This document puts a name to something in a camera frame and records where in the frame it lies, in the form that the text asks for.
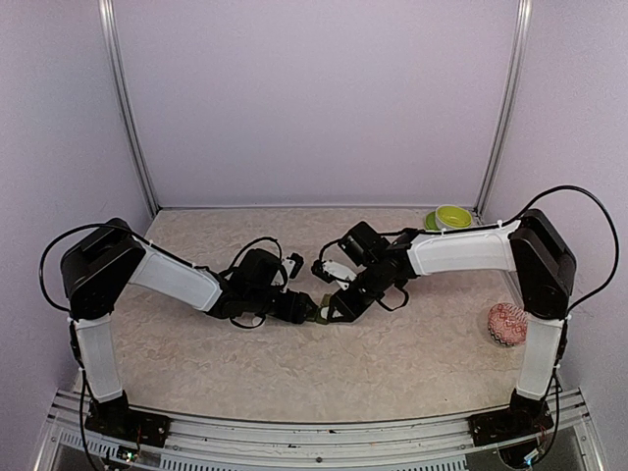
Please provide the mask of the green pill organizer box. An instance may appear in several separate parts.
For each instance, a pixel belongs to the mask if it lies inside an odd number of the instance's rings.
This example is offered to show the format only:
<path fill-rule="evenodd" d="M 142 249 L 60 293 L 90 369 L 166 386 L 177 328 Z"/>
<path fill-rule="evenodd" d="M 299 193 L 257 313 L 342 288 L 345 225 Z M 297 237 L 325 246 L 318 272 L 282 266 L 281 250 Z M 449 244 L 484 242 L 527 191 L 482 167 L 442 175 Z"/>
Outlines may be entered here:
<path fill-rule="evenodd" d="M 330 310 L 331 297 L 332 295 L 330 293 L 326 293 L 323 296 L 320 305 L 315 311 L 315 315 L 314 315 L 315 323 L 320 324 L 320 325 L 328 325 L 330 323 L 329 310 Z"/>

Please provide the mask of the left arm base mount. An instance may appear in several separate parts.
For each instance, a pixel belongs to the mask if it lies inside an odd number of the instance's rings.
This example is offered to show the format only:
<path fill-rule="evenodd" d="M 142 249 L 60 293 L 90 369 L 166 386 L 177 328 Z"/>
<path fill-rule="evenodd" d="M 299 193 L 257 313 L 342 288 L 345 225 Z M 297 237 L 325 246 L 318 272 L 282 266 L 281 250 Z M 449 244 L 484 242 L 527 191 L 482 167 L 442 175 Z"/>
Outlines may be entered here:
<path fill-rule="evenodd" d="M 90 432 L 136 445 L 162 448 L 170 430 L 171 418 L 129 406 L 125 393 L 109 401 L 90 402 L 84 422 Z"/>

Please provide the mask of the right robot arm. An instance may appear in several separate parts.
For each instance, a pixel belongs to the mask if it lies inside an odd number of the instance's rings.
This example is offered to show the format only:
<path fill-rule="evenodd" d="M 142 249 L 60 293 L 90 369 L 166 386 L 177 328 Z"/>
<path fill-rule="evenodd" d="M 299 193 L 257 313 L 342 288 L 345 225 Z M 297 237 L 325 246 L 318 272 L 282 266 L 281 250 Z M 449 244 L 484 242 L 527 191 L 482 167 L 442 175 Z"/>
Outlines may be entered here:
<path fill-rule="evenodd" d="M 323 258 L 313 263 L 317 278 L 340 286 L 329 301 L 332 323 L 357 320 L 372 304 L 381 304 L 389 288 L 404 291 L 409 281 L 421 277 L 465 271 L 517 276 L 528 327 L 519 378 L 501 415 L 502 427 L 513 436 L 525 434 L 545 413 L 572 310 L 610 283 L 604 280 L 579 299 L 571 298 L 575 255 L 532 202 L 505 222 L 464 229 L 379 233 L 360 222 L 335 244 L 360 271 Z"/>

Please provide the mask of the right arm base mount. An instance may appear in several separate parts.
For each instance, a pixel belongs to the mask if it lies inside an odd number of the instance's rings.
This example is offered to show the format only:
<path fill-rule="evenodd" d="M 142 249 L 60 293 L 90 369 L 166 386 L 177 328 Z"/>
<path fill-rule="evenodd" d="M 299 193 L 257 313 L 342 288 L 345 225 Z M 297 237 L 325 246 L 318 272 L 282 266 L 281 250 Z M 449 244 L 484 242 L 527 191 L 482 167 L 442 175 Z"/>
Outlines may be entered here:
<path fill-rule="evenodd" d="M 547 401 L 513 391 L 507 407 L 471 415 L 468 419 L 474 446 L 492 445 L 538 434 L 554 426 Z"/>

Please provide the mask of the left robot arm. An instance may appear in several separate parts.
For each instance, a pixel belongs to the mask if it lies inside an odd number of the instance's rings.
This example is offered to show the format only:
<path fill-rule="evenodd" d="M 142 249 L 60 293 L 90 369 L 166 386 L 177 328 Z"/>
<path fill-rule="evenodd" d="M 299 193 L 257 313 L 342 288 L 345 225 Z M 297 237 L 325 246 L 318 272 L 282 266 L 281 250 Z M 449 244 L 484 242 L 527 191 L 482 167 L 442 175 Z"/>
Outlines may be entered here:
<path fill-rule="evenodd" d="M 300 325 L 317 309 L 309 294 L 288 287 L 303 266 L 302 257 L 263 250 L 260 238 L 216 272 L 156 245 L 120 218 L 82 230 L 86 237 L 61 257 L 60 271 L 68 300 L 62 310 L 69 316 L 82 393 L 90 401 L 84 421 L 90 431 L 124 437 L 168 423 L 163 416 L 130 408 L 119 375 L 111 317 L 127 287 L 155 291 L 238 328 L 244 314 L 260 323 L 274 317 Z"/>

